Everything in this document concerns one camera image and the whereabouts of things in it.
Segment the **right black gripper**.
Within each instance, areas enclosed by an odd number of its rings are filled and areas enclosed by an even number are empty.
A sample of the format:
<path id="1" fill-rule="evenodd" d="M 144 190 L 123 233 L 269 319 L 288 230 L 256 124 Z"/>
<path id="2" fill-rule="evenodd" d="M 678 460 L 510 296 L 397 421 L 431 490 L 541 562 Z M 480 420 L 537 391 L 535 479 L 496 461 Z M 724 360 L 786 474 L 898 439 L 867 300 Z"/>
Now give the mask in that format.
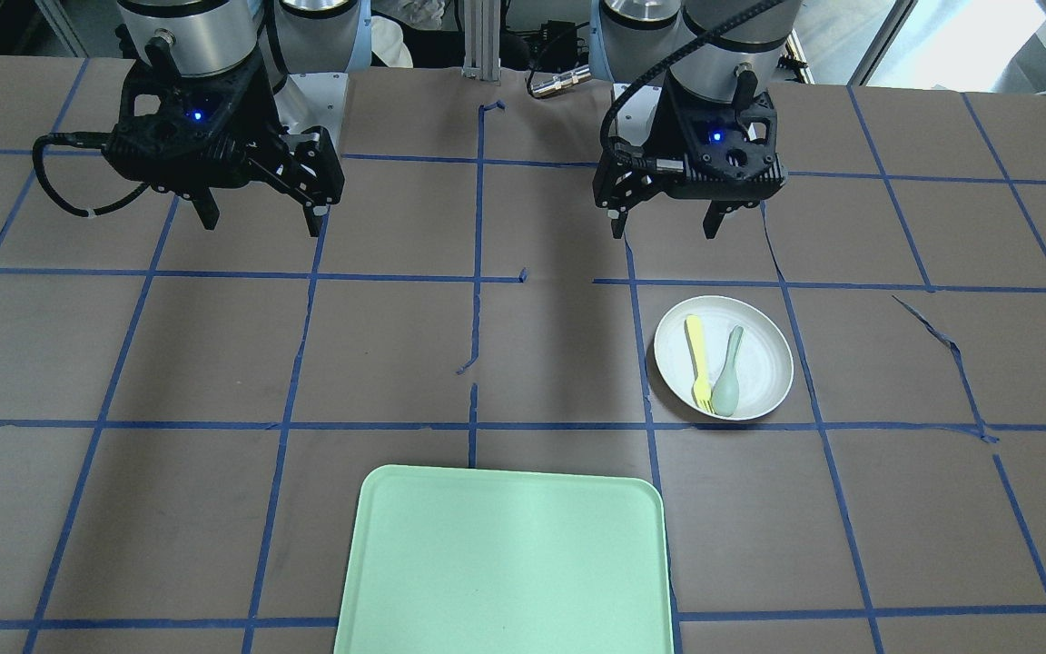
<path id="1" fill-rule="evenodd" d="M 327 129 L 291 135 L 280 125 L 260 54 L 208 77 L 167 78 L 134 62 L 104 158 L 129 181 L 192 202 L 207 231 L 221 215 L 212 190 L 259 182 L 301 204 L 320 239 L 345 184 Z"/>

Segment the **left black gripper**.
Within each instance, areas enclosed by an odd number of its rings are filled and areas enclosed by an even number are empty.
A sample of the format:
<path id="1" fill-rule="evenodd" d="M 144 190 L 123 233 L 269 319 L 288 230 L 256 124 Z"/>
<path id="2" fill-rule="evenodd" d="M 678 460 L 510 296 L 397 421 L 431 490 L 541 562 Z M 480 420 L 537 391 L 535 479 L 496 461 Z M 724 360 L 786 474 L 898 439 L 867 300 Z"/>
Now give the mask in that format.
<path id="1" fill-rule="evenodd" d="M 607 108 L 592 186 L 615 240 L 626 236 L 631 208 L 660 193 L 709 202 L 703 235 L 713 240 L 727 215 L 784 187 L 787 170 L 776 151 L 777 111 L 768 92 L 756 88 L 758 82 L 752 67 L 737 67 L 732 99 L 721 103 L 666 74 L 642 144 L 632 144 L 616 127 L 634 93 L 624 91 Z"/>

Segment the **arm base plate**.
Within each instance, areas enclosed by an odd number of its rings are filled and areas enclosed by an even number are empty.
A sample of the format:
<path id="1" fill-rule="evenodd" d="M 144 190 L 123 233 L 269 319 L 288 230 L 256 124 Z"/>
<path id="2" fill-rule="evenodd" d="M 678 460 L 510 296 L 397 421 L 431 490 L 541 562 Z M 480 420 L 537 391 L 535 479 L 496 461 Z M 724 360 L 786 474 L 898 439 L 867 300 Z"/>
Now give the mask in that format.
<path id="1" fill-rule="evenodd" d="M 280 125 L 287 133 L 299 135 L 320 127 L 327 129 L 337 143 L 344 123 L 349 77 L 345 72 L 288 75 L 280 90 L 274 93 Z"/>
<path id="2" fill-rule="evenodd" d="M 639 88 L 617 112 L 613 133 L 628 144 L 644 146 L 655 125 L 661 91 L 663 87 L 656 85 Z"/>

